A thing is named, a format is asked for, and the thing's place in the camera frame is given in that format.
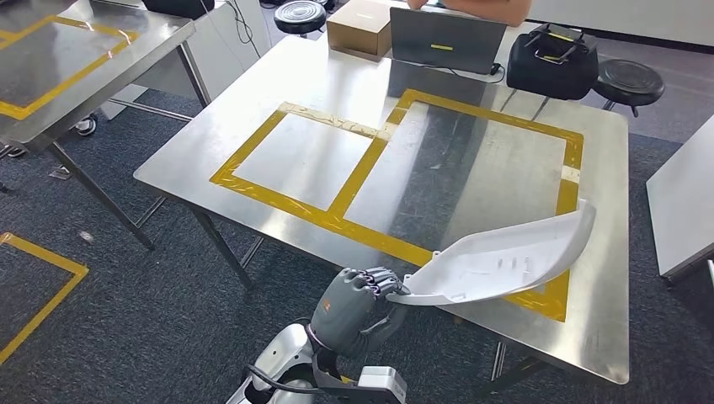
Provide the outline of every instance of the laptop lid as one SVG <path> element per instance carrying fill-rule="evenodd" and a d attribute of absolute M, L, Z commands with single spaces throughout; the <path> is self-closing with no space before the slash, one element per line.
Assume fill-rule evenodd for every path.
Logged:
<path fill-rule="evenodd" d="M 488 74 L 506 24 L 390 8 L 392 55 L 401 61 Z"/>

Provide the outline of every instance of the carpet floor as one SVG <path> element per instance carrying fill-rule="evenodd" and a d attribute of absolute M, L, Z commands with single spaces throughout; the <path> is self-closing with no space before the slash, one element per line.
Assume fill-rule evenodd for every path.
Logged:
<path fill-rule="evenodd" d="M 153 91 L 140 101 L 183 114 L 199 109 Z M 92 137 L 64 146 L 136 218 L 153 196 L 131 174 L 180 127 L 126 110 L 102 120 Z M 698 271 L 667 290 L 647 206 L 645 181 L 679 146 L 630 135 L 629 384 L 550 368 L 479 401 L 475 391 L 490 375 L 496 338 L 434 308 L 413 311 L 379 352 L 345 369 L 398 369 L 410 403 L 713 402 L 711 282 Z M 0 194 L 0 231 L 84 263 L 89 273 L 0 365 L 0 403 L 223 403 L 238 387 L 242 366 L 292 319 L 309 316 L 334 276 L 333 268 L 266 242 L 248 268 L 260 287 L 246 293 L 184 207 L 167 202 L 147 222 L 157 246 L 148 252 L 76 180 L 48 178 L 55 165 L 48 154 L 0 161 L 0 179 L 13 189 Z M 218 226 L 236 251 L 250 245 L 245 231 Z M 67 278 L 0 248 L 0 347 Z M 507 365 L 518 359 L 510 351 Z"/>

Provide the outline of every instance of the yellow tape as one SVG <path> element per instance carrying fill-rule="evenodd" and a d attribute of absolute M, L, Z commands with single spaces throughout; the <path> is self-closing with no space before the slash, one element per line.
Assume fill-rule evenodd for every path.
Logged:
<path fill-rule="evenodd" d="M 553 34 L 552 32 L 549 32 L 548 34 L 549 34 L 550 36 L 554 37 L 554 38 L 558 38 L 559 40 L 566 40 L 566 41 L 568 41 L 568 42 L 574 42 L 574 40 L 571 40 L 571 39 L 568 38 L 567 36 L 562 36 L 562 35 L 558 35 L 558 34 Z"/>
<path fill-rule="evenodd" d="M 451 46 L 446 46 L 446 45 L 431 44 L 431 47 L 432 47 L 432 49 L 439 49 L 439 50 L 443 50 L 443 51 L 447 51 L 447 50 L 448 50 L 448 51 L 452 51 L 452 50 L 454 50 L 453 47 L 451 47 Z"/>
<path fill-rule="evenodd" d="M 401 124 L 404 116 L 414 102 L 422 102 L 451 109 L 463 114 L 494 120 L 506 125 L 516 126 L 521 129 L 532 130 L 548 136 L 563 139 L 566 143 L 563 155 L 564 172 L 569 177 L 562 178 L 557 196 L 556 215 L 562 215 L 575 210 L 578 203 L 578 183 L 580 163 L 583 153 L 583 136 L 570 130 L 563 130 L 531 120 L 522 120 L 511 115 L 501 114 L 490 109 L 483 109 L 475 105 L 464 104 L 452 99 L 421 93 L 408 89 L 398 99 L 397 104 L 386 119 L 382 130 L 366 128 L 363 125 L 341 120 L 329 114 L 304 108 L 298 105 L 283 103 L 263 124 L 233 153 L 232 156 L 210 178 L 212 183 L 230 189 L 239 194 L 256 199 L 278 210 L 283 210 L 297 216 L 304 221 L 320 226 L 351 240 L 365 244 L 393 257 L 400 258 L 409 263 L 424 266 L 431 259 L 431 252 L 415 246 L 409 242 L 388 236 L 368 227 L 344 219 L 344 214 L 352 204 L 355 195 L 360 191 L 365 180 L 376 165 L 377 160 L 384 152 L 394 130 Z M 267 189 L 233 175 L 236 168 L 255 150 L 263 139 L 272 131 L 286 114 L 299 116 L 349 130 L 361 136 L 372 138 L 370 146 L 365 151 L 352 173 L 339 190 L 337 196 L 327 210 L 320 210 L 315 206 L 300 202 L 287 195 Z M 567 305 L 567 285 L 569 272 L 558 276 L 545 285 L 545 292 L 534 290 L 506 296 L 504 299 L 511 301 L 526 309 L 537 311 L 543 316 L 560 322 L 565 321 Z"/>
<path fill-rule="evenodd" d="M 99 58 L 97 58 L 95 61 L 84 67 L 83 69 L 79 70 L 79 72 L 76 72 L 74 75 L 69 77 L 67 80 L 64 82 L 61 82 L 58 84 L 56 87 L 48 91 L 47 93 L 41 95 L 38 97 L 35 101 L 30 103 L 29 105 L 22 107 L 18 105 L 13 105 L 9 103 L 5 103 L 3 101 L 0 101 L 0 114 L 7 115 L 11 118 L 14 118 L 16 120 L 24 120 L 31 114 L 33 114 L 37 109 L 42 108 L 45 106 L 47 103 L 49 103 L 53 98 L 55 98 L 57 95 L 71 87 L 73 84 L 81 80 L 82 78 L 86 77 L 90 72 L 94 71 L 97 67 L 102 66 L 106 61 L 109 59 L 113 58 L 115 55 L 117 55 L 119 52 L 124 50 L 128 45 L 131 45 L 132 42 L 138 38 L 138 34 L 134 31 L 124 31 L 121 29 L 114 29 L 110 27 L 106 27 L 103 25 L 98 25 L 98 24 L 90 24 L 86 23 L 83 21 L 76 21 L 74 19 L 66 19 L 64 17 L 59 17 L 56 15 L 50 15 L 47 16 L 40 21 L 37 21 L 34 24 L 31 24 L 30 26 L 26 27 L 25 29 L 21 30 L 18 33 L 9 33 L 7 31 L 0 31 L 0 38 L 5 39 L 4 42 L 0 42 L 0 51 L 7 48 L 11 44 L 17 42 L 18 40 L 23 39 L 25 36 L 31 34 L 32 32 L 36 31 L 37 29 L 41 28 L 45 24 L 50 24 L 50 23 L 56 23 L 56 24 L 62 24 L 62 25 L 68 25 L 72 27 L 77 27 L 80 29 L 87 29 L 90 31 L 96 31 L 101 34 L 105 35 L 112 35 L 121 38 L 121 41 L 113 46 L 111 49 L 107 51 L 107 53 L 103 54 Z"/>
<path fill-rule="evenodd" d="M 72 289 L 74 289 L 75 286 L 77 286 L 79 281 L 81 281 L 88 272 L 87 267 L 45 250 L 42 247 L 36 246 L 31 242 L 26 242 L 25 240 L 10 233 L 4 233 L 0 236 L 0 245 L 2 244 L 15 247 L 20 251 L 32 255 L 33 257 L 37 257 L 47 263 L 51 263 L 52 265 L 68 271 L 73 276 L 64 286 L 62 286 L 60 291 L 57 292 L 57 294 L 54 295 L 27 324 L 25 324 L 25 326 L 10 341 L 10 343 L 3 348 L 2 351 L 0 351 L 0 364 L 5 362 L 5 360 L 9 358 L 13 352 L 15 352 L 15 349 L 17 349 L 20 344 L 22 344 L 22 342 L 24 342 L 24 340 L 27 339 L 27 337 L 42 323 L 42 321 L 44 321 L 53 310 L 55 310 L 55 307 L 62 302 L 62 300 L 69 294 L 70 291 L 72 291 Z"/>

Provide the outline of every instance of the gray robot hand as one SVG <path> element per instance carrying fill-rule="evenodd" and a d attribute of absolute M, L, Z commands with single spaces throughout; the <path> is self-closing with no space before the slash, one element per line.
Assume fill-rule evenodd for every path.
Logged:
<path fill-rule="evenodd" d="M 386 268 L 346 268 L 322 295 L 309 326 L 312 336 L 337 355 L 354 358 L 378 348 L 403 323 L 407 307 L 395 305 L 372 327 L 361 328 L 378 300 L 390 293 L 409 294 L 396 274 Z"/>

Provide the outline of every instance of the round stool seat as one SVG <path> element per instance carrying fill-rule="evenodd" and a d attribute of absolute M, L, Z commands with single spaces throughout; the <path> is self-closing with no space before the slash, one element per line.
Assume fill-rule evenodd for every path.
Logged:
<path fill-rule="evenodd" d="M 639 107 L 657 101 L 664 81 L 650 67 L 634 61 L 613 59 L 599 64 L 596 93 L 618 104 Z"/>
<path fill-rule="evenodd" d="M 328 19 L 325 7 L 312 0 L 285 3 L 275 10 L 273 20 L 286 34 L 304 35 L 317 31 Z"/>

